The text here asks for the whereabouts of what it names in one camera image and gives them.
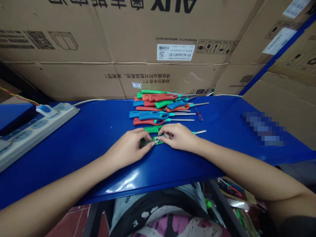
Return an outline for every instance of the cardboard box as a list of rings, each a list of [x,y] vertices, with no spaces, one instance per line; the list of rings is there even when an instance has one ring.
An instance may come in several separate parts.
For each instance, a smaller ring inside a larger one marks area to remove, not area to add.
[[[264,67],[259,65],[235,65],[228,64],[223,74],[218,79],[214,95],[236,94],[238,95],[254,76]]]
[[[0,59],[10,62],[228,62],[263,2],[9,1],[0,8]],[[159,48],[158,44],[168,45]],[[179,51],[179,47],[171,45],[186,47]],[[159,60],[160,53],[164,54],[162,60]]]
[[[295,18],[290,18],[284,14],[292,2],[294,1],[267,0],[247,29],[230,62],[232,64],[267,63],[273,55],[262,53],[262,51],[284,27],[298,30],[312,15],[316,4],[316,1],[312,0],[303,9],[294,9],[294,15],[299,14]]]
[[[111,62],[104,32],[89,2],[87,6],[70,0],[2,2],[0,60]]]
[[[263,3],[5,2],[0,60],[56,100],[133,98],[139,89],[132,82],[143,89],[204,95]]]
[[[266,72],[242,97],[316,150],[316,88]]]
[[[126,98],[141,89],[206,95],[215,86],[224,66],[212,65],[116,65]],[[134,88],[139,83],[141,88]]]
[[[57,101],[125,99],[113,64],[12,64],[45,94]]]
[[[316,22],[305,30],[269,71],[316,87]]]

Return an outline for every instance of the person's right hand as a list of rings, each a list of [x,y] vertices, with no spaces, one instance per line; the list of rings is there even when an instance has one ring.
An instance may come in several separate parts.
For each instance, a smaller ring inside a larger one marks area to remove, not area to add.
[[[197,146],[199,137],[180,123],[164,125],[158,133],[158,139],[172,148],[192,151]]]

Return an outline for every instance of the power strip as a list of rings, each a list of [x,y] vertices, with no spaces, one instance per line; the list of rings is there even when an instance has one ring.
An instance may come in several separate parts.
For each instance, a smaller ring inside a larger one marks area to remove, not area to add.
[[[9,142],[10,145],[0,151],[0,173],[80,110],[68,103],[59,103],[53,109],[58,111],[54,116],[48,118],[38,114],[28,124],[1,138],[1,140]]]

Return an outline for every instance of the blue tabletop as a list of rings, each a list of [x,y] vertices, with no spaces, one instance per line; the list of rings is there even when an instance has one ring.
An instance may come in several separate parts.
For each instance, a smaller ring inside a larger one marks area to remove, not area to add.
[[[31,107],[33,107],[32,104],[0,104],[0,130],[8,126]]]
[[[257,110],[239,97],[198,97],[193,102],[210,102],[209,105],[198,107],[204,122],[200,122],[197,116],[186,116],[194,118],[195,121],[183,122],[191,131],[206,129],[206,133],[198,135],[202,138],[271,165],[315,159],[312,150],[287,132],[283,134],[285,146],[259,145],[241,117],[243,112]],[[134,110],[132,103],[132,100],[107,100],[79,105],[81,110],[77,115],[0,173],[0,209],[98,158],[127,130],[146,127],[134,126],[132,119],[128,118],[129,112]],[[161,144],[154,146],[140,161],[100,182],[78,204],[144,193],[223,175],[221,170],[207,160]]]

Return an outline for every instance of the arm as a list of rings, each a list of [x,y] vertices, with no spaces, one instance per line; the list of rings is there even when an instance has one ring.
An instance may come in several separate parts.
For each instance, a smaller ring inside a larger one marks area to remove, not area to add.
[[[140,160],[154,145],[143,128],[126,132],[103,156],[0,211],[2,236],[44,236],[93,186]]]
[[[173,148],[204,157],[257,198],[265,201],[277,225],[290,216],[316,217],[316,195],[277,168],[199,138],[179,123],[163,126],[158,135],[163,133],[165,138],[159,137],[161,141]]]

